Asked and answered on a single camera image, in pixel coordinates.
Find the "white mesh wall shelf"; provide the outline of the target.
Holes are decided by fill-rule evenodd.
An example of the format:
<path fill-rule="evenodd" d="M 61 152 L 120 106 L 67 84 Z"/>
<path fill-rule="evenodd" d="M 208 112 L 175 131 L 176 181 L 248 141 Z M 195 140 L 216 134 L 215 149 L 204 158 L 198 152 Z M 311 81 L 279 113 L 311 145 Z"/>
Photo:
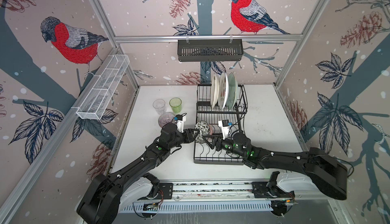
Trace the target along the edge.
<path fill-rule="evenodd" d="M 108 64 L 103 72 L 98 75 L 96 83 L 76 112 L 81 119 L 102 119 L 130 63 L 128 56 L 122 54 L 109 56 L 109 59 Z"/>

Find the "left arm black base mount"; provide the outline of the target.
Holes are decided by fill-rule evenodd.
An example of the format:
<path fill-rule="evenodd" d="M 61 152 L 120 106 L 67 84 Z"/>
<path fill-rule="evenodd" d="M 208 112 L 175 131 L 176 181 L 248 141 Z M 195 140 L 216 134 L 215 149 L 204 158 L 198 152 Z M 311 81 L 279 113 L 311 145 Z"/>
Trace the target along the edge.
<path fill-rule="evenodd" d="M 170 200 L 173 194 L 173 183 L 161 182 L 157 177 L 150 173 L 143 175 L 150 182 L 151 188 L 148 191 L 148 195 L 145 197 L 150 200 Z"/>

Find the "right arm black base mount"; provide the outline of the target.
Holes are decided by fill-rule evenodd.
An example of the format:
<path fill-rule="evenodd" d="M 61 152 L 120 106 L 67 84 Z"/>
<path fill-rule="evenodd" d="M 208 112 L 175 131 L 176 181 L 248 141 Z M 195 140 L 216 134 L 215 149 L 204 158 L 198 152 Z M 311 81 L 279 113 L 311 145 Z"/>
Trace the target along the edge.
<path fill-rule="evenodd" d="M 255 198 L 294 198 L 294 191 L 286 192 L 277 186 L 277 177 L 280 174 L 279 171 L 275 171 L 271 174 L 268 182 L 252 182 L 252 193 Z"/>

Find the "clear plastic cup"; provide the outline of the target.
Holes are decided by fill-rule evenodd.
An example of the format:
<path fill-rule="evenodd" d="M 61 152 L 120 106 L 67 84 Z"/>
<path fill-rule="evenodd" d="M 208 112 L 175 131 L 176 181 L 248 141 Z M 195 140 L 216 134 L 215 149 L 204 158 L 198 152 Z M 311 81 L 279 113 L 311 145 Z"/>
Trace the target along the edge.
<path fill-rule="evenodd" d="M 166 102 L 163 99 L 157 99 L 153 102 L 153 107 L 158 115 L 166 113 Z"/>

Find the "pale green plate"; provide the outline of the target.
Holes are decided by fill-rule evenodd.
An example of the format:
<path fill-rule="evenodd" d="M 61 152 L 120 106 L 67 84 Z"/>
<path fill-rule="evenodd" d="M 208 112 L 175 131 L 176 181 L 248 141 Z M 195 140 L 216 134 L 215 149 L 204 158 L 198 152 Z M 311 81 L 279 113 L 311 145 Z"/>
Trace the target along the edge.
<path fill-rule="evenodd" d="M 229 94 L 226 102 L 226 106 L 229 110 L 232 110 L 237 99 L 238 82 L 234 73 L 228 75 Z"/>

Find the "horizontal aluminium frame bar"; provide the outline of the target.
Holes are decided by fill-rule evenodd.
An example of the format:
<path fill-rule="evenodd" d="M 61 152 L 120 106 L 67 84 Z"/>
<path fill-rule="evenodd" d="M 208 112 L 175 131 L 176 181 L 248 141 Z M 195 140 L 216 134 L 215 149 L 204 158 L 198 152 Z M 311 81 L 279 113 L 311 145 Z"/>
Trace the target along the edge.
<path fill-rule="evenodd" d="M 200 36 L 117 36 L 114 41 L 118 44 L 128 43 L 171 43 L 178 40 L 239 40 L 244 42 L 298 42 L 303 39 L 301 34 L 282 35 L 200 35 Z"/>

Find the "pink floral bowl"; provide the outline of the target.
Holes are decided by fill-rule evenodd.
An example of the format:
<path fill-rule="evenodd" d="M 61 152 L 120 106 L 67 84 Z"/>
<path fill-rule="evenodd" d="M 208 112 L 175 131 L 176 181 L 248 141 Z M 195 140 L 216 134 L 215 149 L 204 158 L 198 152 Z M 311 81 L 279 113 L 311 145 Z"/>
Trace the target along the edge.
<path fill-rule="evenodd" d="M 205 141 L 203 139 L 203 136 L 213 135 L 213 133 L 215 132 L 215 127 L 213 125 L 210 125 L 206 121 L 199 121 L 196 123 L 195 129 L 198 129 L 200 131 L 195 139 L 195 143 L 203 144 L 206 142 L 211 142 L 211 139 L 209 138 L 207 138 L 207 140 Z"/>

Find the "green glass tumbler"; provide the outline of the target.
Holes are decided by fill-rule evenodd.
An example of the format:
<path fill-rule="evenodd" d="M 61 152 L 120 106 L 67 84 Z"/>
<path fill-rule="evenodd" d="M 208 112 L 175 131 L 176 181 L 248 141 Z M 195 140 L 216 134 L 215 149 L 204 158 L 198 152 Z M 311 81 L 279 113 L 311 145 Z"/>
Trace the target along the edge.
<path fill-rule="evenodd" d="M 182 100 L 180 98 L 170 99 L 169 105 L 175 114 L 179 114 L 182 111 Z"/>

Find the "black hanging wall basket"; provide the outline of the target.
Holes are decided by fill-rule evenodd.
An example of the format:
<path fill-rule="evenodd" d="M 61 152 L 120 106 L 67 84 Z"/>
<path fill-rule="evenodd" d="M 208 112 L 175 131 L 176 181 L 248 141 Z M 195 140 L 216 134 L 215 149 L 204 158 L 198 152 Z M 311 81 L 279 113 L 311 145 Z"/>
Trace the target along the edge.
<path fill-rule="evenodd" d="M 181 62 L 240 61 L 244 54 L 242 40 L 179 40 Z"/>

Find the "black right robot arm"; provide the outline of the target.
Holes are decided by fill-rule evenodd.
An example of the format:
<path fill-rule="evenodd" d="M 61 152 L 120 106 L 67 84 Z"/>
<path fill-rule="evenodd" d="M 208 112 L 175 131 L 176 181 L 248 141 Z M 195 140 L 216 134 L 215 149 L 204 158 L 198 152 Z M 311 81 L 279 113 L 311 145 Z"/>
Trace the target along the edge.
<path fill-rule="evenodd" d="M 256 147 L 244 133 L 232 139 L 223 135 L 205 135 L 205 143 L 216 151 L 225 150 L 243 159 L 243 164 L 252 169 L 280 169 L 308 176 L 324 195 L 336 199 L 347 199 L 347 168 L 335 157 L 319 148 L 312 147 L 303 152 L 279 152 Z"/>

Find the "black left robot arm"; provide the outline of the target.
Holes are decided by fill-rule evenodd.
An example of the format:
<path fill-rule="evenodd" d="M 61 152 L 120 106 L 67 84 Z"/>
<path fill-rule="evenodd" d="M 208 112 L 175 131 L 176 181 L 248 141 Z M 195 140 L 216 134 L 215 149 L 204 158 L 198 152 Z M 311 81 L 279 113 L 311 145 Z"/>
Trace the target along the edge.
<path fill-rule="evenodd" d="M 112 174 L 99 174 L 92 180 L 76 209 L 77 214 L 88 224 L 113 223 L 125 191 L 164 162 L 171 155 L 172 148 L 194 142 L 199 133 L 200 130 L 195 128 L 180 132 L 177 125 L 166 124 L 160 136 L 146 147 L 140 157 Z"/>

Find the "cream plate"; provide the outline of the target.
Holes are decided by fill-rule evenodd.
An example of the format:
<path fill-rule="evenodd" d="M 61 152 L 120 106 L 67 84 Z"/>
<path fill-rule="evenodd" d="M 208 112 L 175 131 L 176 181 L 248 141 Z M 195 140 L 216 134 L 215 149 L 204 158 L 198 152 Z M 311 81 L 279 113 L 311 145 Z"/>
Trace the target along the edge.
<path fill-rule="evenodd" d="M 211 109 L 214 109 L 218 101 L 218 91 L 219 91 L 219 77 L 217 74 L 213 75 L 211 79 L 211 90 L 210 90 L 210 105 Z"/>

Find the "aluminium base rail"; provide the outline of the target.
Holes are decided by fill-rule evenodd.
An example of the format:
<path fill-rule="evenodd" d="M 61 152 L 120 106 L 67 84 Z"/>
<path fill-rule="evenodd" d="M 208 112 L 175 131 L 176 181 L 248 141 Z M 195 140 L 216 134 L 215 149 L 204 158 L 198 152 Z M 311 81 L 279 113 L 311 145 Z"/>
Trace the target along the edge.
<path fill-rule="evenodd" d="M 141 217 L 168 213 L 281 211 L 286 214 L 297 201 L 294 198 L 255 198 L 252 182 L 242 181 L 174 181 L 170 200 L 145 197 L 151 188 L 146 178 L 131 185 L 120 200 L 119 213 Z"/>

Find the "white patterned plate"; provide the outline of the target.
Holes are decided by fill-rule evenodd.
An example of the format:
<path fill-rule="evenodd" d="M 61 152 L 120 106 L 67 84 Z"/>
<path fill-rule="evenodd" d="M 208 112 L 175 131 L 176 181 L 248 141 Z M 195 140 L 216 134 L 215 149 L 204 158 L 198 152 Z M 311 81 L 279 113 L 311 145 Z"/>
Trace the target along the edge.
<path fill-rule="evenodd" d="M 227 85 L 228 76 L 226 73 L 222 73 L 219 79 L 219 92 L 218 92 L 218 106 L 222 110 L 226 103 L 226 93 L 228 90 Z"/>

